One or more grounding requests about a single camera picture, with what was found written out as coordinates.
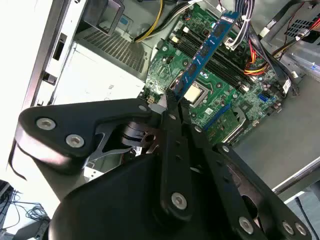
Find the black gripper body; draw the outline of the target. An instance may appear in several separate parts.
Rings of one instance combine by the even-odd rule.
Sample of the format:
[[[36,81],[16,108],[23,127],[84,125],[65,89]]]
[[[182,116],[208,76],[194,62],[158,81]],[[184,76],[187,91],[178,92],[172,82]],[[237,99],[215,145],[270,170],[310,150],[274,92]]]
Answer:
[[[48,229],[51,240],[264,240],[223,157],[192,156],[201,171],[172,169],[160,179],[154,155],[140,156],[66,196]]]

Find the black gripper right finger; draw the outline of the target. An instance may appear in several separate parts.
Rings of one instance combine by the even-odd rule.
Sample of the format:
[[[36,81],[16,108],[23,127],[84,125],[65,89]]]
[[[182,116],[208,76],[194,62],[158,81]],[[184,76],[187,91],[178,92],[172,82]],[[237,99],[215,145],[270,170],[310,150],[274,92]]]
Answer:
[[[189,102],[179,101],[192,167],[209,225],[221,240],[310,240],[307,226],[229,146],[211,146],[204,130],[191,122]]]

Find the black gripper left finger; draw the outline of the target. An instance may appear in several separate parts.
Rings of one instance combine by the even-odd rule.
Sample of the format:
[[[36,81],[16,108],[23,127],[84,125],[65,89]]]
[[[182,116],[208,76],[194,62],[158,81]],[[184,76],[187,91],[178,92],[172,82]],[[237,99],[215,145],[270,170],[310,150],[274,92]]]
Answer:
[[[31,107],[18,117],[15,140],[28,156],[61,174],[98,158],[141,147],[133,162],[154,161],[153,208],[188,221],[193,214],[188,141],[189,102],[172,90],[162,112],[139,98]]]

